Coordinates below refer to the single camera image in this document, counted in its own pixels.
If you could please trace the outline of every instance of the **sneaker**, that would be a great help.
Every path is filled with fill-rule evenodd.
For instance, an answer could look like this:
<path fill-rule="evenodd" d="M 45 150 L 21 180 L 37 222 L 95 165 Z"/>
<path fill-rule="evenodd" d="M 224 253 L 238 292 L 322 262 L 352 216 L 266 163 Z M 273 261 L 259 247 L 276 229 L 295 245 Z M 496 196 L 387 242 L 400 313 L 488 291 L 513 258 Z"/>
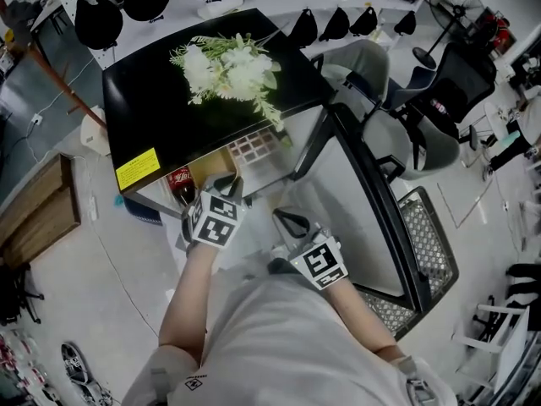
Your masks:
<path fill-rule="evenodd" d="M 536 147 L 536 146 L 532 146 L 530 147 L 526 153 L 524 154 L 524 156 L 526 157 L 526 159 L 532 159 L 533 157 L 539 155 L 539 149 Z"/>
<path fill-rule="evenodd" d="M 490 176 L 492 176 L 492 173 L 494 173 L 494 170 L 491 166 L 486 166 L 483 169 L 483 181 L 486 182 Z"/>

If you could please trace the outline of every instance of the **warning sticker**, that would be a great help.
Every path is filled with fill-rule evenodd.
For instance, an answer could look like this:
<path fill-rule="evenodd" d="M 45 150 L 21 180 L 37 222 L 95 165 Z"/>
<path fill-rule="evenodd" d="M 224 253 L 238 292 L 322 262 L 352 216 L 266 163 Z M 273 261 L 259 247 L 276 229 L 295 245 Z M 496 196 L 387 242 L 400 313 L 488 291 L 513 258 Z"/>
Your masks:
<path fill-rule="evenodd" d="M 154 147 L 117 168 L 118 187 L 127 188 L 160 168 Z"/>

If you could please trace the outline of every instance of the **logo on shirt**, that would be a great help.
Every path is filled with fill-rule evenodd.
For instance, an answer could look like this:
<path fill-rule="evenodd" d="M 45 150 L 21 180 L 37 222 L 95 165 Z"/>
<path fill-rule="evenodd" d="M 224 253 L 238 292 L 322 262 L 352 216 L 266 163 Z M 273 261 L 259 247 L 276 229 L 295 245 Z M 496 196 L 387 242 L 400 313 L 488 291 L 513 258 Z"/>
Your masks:
<path fill-rule="evenodd" d="M 206 375 L 201 376 L 191 376 L 185 383 L 186 387 L 189 388 L 190 391 L 195 391 L 197 388 L 199 388 L 201 385 L 203 385 L 203 382 L 199 379 L 202 377 L 206 377 Z"/>

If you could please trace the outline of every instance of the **wall outlet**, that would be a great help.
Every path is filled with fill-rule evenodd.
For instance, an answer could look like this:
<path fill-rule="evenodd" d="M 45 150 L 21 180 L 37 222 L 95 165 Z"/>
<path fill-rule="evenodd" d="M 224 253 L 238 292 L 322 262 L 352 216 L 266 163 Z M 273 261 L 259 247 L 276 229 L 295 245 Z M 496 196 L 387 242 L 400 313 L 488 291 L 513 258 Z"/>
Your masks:
<path fill-rule="evenodd" d="M 43 120 L 43 116 L 39 114 L 34 114 L 34 117 L 32 118 L 32 123 L 36 126 L 41 125 L 41 120 Z"/>

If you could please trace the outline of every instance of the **black table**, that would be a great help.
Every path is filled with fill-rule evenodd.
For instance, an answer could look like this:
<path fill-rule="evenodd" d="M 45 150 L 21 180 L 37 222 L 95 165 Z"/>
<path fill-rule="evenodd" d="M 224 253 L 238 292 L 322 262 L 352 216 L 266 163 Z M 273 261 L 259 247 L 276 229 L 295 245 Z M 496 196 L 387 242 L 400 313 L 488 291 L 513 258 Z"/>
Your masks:
<path fill-rule="evenodd" d="M 262 39 L 278 28 L 259 10 L 229 14 L 181 30 L 123 58 L 103 72 L 112 163 L 117 170 L 154 148 L 160 168 L 122 189 L 130 194 L 238 138 L 269 126 L 252 102 L 215 99 L 188 105 L 188 82 L 169 62 L 171 50 L 197 35 Z M 268 98 L 282 118 L 328 102 L 332 89 L 281 32 L 265 44 L 281 65 Z"/>

